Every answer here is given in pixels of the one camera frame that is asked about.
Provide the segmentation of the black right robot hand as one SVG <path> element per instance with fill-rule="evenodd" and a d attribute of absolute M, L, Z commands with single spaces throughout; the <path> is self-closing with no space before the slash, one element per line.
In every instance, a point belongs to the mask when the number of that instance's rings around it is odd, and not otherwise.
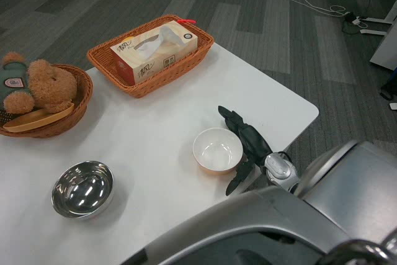
<path fill-rule="evenodd" d="M 235 111 L 218 106 L 218 112 L 224 118 L 228 129 L 233 132 L 243 146 L 246 159 L 236 168 L 236 175 L 226 188 L 229 196 L 250 175 L 255 165 L 263 166 L 265 158 L 273 153 L 263 136 L 252 126 L 244 123 L 243 118 Z"/>

